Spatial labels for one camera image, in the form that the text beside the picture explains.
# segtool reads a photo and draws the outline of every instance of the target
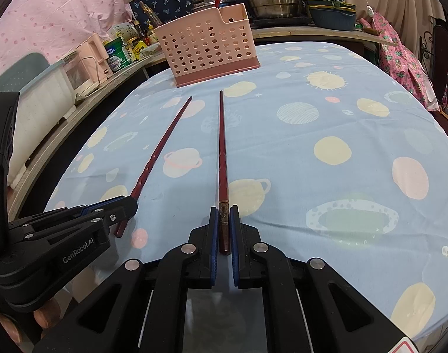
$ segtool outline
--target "striped planet print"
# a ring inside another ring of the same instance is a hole
[[[281,106],[276,116],[284,123],[290,125],[302,125],[310,123],[319,118],[319,111],[309,103],[293,102]]]

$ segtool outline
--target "perforated utensil holder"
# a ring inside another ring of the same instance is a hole
[[[260,67],[244,4],[197,11],[155,33],[177,87]]]

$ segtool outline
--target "white storage bin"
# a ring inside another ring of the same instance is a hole
[[[13,135],[13,155],[7,185],[15,188],[26,170],[25,162],[60,121],[75,110],[75,94],[61,60],[20,90]]]

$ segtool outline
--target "wooden chopstick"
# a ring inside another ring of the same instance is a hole
[[[136,199],[136,200],[139,199],[139,196],[141,195],[142,188],[144,187],[144,184],[146,183],[147,177],[149,176],[149,173],[151,172],[152,167],[154,166],[155,161],[157,160],[157,158],[159,157],[160,153],[162,152],[165,144],[167,143],[168,138],[170,137],[170,134],[172,133],[172,131],[175,128],[178,120],[182,116],[183,112],[185,111],[185,109],[187,108],[187,106],[188,106],[188,104],[190,103],[191,100],[192,100],[192,97],[188,98],[188,101],[186,101],[185,105],[183,105],[182,109],[178,112],[178,114],[176,115],[175,119],[172,121],[172,123],[168,127],[167,131],[163,135],[161,141],[159,142],[159,144],[155,148],[154,152],[152,153],[151,158],[147,162],[146,167],[144,168],[144,171],[142,172],[141,176],[138,179],[138,182],[136,183],[133,191],[131,192],[131,196],[134,199]],[[120,238],[121,236],[123,236],[124,230],[126,229],[127,225],[128,225],[128,221],[127,220],[123,220],[121,223],[119,223],[117,228],[116,228],[116,231],[114,232],[114,235],[117,238]]]
[[[229,190],[225,152],[224,97],[221,90],[219,103],[219,252],[230,254]]]

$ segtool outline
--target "silver rivet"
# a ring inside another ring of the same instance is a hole
[[[128,270],[128,271],[135,271],[136,269],[138,269],[140,266],[139,262],[137,260],[131,259],[126,261],[126,263],[124,263],[124,267]]]
[[[194,251],[196,251],[196,247],[194,244],[183,244],[182,245],[182,252],[184,254],[192,254]]]
[[[325,267],[324,261],[319,258],[312,259],[309,264],[314,269],[322,269],[323,267]]]
[[[263,253],[268,251],[268,246],[265,243],[256,243],[254,244],[255,252]]]

